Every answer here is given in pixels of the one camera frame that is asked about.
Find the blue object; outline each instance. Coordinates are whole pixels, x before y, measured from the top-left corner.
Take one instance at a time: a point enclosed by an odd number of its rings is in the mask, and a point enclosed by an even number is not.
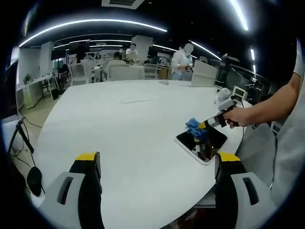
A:
[[[191,118],[185,125],[187,126],[188,130],[187,133],[192,134],[198,140],[204,140],[207,137],[207,130],[206,129],[199,129],[198,122],[195,118]]]

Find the potted plant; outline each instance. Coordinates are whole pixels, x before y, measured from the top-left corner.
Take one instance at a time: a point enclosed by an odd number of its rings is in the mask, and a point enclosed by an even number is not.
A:
[[[23,78],[23,83],[26,85],[30,82],[32,82],[32,77],[30,74],[26,74],[26,76]]]

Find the smartphone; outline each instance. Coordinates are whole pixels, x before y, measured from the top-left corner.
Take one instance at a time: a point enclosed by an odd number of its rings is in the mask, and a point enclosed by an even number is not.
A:
[[[215,158],[215,153],[223,146],[227,136],[219,130],[210,127],[208,130],[206,144],[202,148],[202,153],[198,154],[195,150],[196,143],[194,136],[190,133],[183,132],[175,138],[177,142],[186,152],[203,165],[208,165]]]

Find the woman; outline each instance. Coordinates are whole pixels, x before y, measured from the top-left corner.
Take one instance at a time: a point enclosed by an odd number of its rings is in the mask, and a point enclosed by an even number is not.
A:
[[[192,51],[193,46],[190,43],[185,43],[174,53],[172,59],[172,80],[183,80],[183,72],[190,72],[193,69]]]

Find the human hand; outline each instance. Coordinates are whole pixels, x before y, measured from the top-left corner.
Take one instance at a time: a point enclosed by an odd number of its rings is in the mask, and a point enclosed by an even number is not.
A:
[[[239,126],[247,126],[250,124],[249,109],[234,107],[233,110],[224,113],[224,119],[227,121],[227,124],[231,129],[236,127],[234,124],[235,122],[237,122]]]

